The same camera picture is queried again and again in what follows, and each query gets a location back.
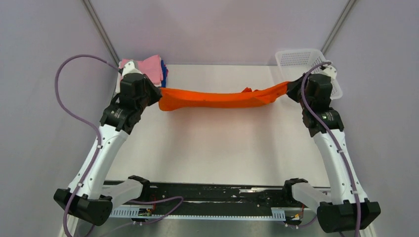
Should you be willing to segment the white plastic basket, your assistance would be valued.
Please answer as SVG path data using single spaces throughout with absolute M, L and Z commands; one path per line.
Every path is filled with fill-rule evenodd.
M 280 75 L 279 82 L 294 81 L 317 64 L 326 62 L 322 52 L 312 48 L 278 51 L 275 54 L 275 58 Z M 321 73 L 320 67 L 313 70 L 312 73 L 323 74 Z M 343 96 L 343 92 L 337 79 L 332 80 L 331 82 L 333 86 L 331 99 L 340 99 Z

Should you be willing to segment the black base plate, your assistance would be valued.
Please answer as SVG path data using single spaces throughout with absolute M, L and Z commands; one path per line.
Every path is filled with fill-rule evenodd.
M 272 209 L 285 211 L 286 219 L 303 215 L 309 208 L 289 199 L 281 186 L 221 185 L 152 182 L 138 201 L 123 206 L 139 207 L 141 215 L 268 216 Z

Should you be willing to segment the left corner metal post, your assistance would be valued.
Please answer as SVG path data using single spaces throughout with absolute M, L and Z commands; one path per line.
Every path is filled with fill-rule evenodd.
M 111 56 L 113 62 L 118 66 L 120 62 L 120 58 L 99 18 L 99 15 L 97 14 L 92 2 L 90 0 L 81 0 L 81 3 L 83 4 L 88 16 L 90 17 L 95 29 L 97 30 L 100 38 L 102 39 L 109 55 Z

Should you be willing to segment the right corner metal post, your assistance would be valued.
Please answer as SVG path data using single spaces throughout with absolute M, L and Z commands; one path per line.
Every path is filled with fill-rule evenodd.
M 350 12 L 352 11 L 353 7 L 357 3 L 357 0 L 347 0 L 345 3 L 344 8 L 342 9 L 341 13 L 339 14 L 336 22 L 334 23 L 331 31 L 329 32 L 323 46 L 321 47 L 321 52 L 326 55 L 329 48 L 333 44 L 336 36 L 340 32 L 343 24 L 345 23 L 347 17 L 349 16 Z

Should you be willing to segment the aluminium frame rail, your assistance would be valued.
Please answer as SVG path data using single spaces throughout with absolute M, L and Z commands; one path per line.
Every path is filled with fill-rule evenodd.
M 280 221 L 294 228 L 303 227 L 302 213 L 316 213 L 326 233 L 353 231 L 360 217 L 365 229 L 381 212 L 377 202 L 353 193 L 333 201 L 329 189 L 310 186 L 304 179 L 290 179 L 283 186 L 243 186 L 189 183 L 147 183 L 140 197 L 115 204 L 111 190 L 121 181 L 105 181 L 98 200 L 76 197 L 70 215 L 103 225 L 109 218 L 130 218 L 145 223 L 153 219 Z

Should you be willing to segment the pink folded t-shirt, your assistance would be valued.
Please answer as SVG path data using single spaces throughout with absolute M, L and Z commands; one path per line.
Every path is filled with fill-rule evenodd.
M 120 63 L 120 68 L 125 69 L 135 67 L 142 74 L 146 74 L 151 82 L 157 87 L 166 86 L 166 72 L 162 66 L 164 62 L 159 55 L 153 55 L 144 60 L 123 59 Z

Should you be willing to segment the corner metal post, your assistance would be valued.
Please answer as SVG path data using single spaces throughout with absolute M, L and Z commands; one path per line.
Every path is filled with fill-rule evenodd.
M 90 17 L 95 29 L 97 30 L 100 38 L 102 39 L 109 55 L 111 56 L 113 62 L 118 66 L 120 62 L 120 58 L 99 18 L 99 15 L 97 14 L 92 2 L 90 0 L 81 0 L 81 3 L 83 4 L 88 16 Z
M 336 22 L 334 23 L 331 31 L 329 32 L 323 46 L 321 47 L 321 52 L 326 55 L 329 48 L 333 44 L 336 36 L 340 32 L 343 24 L 345 23 L 347 17 L 349 16 L 350 12 L 352 11 L 353 7 L 357 3 L 357 0 L 347 0 L 345 3 L 344 8 L 342 9 L 341 13 L 339 14 Z

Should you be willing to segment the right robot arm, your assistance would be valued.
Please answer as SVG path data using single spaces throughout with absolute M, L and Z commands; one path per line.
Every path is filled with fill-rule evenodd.
M 368 227 L 381 213 L 370 201 L 353 170 L 347 151 L 344 125 L 331 106 L 332 79 L 323 74 L 302 76 L 287 85 L 286 94 L 302 108 L 302 120 L 320 151 L 330 183 L 330 193 L 312 187 L 307 180 L 285 181 L 283 202 L 298 202 L 315 211 L 326 233 L 355 231 Z

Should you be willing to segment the orange t-shirt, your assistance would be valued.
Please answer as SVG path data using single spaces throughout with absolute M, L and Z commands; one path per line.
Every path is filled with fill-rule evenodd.
M 282 82 L 264 90 L 246 87 L 238 93 L 204 93 L 189 90 L 162 88 L 162 98 L 158 102 L 161 111 L 181 108 L 254 108 L 273 103 L 286 94 L 289 82 Z

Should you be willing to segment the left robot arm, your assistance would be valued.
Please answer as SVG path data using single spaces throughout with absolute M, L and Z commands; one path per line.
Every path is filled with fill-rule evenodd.
M 159 88 L 141 73 L 123 76 L 120 92 L 103 111 L 93 143 L 77 176 L 66 189 L 57 189 L 54 200 L 69 215 L 95 226 L 103 225 L 111 212 L 134 199 L 145 204 L 151 199 L 149 180 L 131 175 L 122 183 L 103 190 L 105 178 L 122 144 L 140 121 L 146 107 L 162 97 Z

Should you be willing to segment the blue folded t-shirt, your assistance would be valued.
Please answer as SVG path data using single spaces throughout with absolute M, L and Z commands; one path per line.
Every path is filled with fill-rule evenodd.
M 161 68 L 162 68 L 162 74 L 163 74 L 163 80 L 161 81 L 161 87 L 166 87 L 167 85 L 167 77 L 168 77 L 168 69 L 166 67 L 166 64 L 164 60 L 161 60 Z

